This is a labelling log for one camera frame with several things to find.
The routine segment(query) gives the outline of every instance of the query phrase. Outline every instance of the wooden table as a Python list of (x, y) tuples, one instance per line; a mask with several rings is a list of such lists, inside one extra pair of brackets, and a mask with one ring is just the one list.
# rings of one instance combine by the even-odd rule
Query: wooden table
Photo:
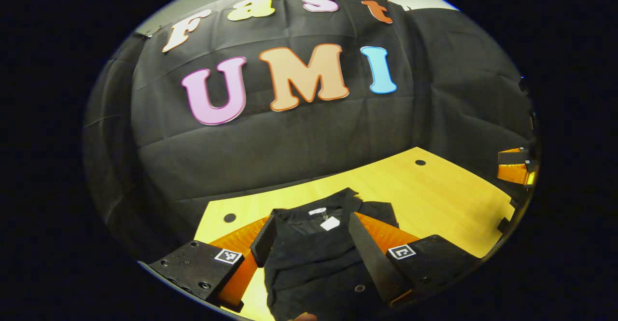
[[(440, 235), (476, 257), (492, 249), (501, 236), (498, 224), (504, 217), (510, 220), (514, 211), (510, 196), (494, 185), (415, 147), (328, 178), (211, 202), (195, 240), (211, 242), (268, 216), (272, 209), (298, 207), (347, 187), (364, 201), (391, 203), (400, 229), (421, 238)], [(226, 223), (223, 217), (228, 213), (235, 214), (236, 220)], [(273, 321), (266, 300), (264, 272), (258, 268), (243, 296), (245, 306), (239, 315)]]

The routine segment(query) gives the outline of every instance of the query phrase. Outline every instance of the black t-shirt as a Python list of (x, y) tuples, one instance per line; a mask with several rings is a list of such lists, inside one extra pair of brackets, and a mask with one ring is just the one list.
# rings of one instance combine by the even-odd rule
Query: black t-shirt
[[(386, 304), (348, 232), (354, 211), (399, 227), (388, 203), (363, 202), (352, 189), (295, 209), (274, 209), (277, 237), (264, 266), (267, 305), (276, 321), (303, 312), (320, 321), (372, 319)], [(338, 226), (321, 226), (330, 218)]]

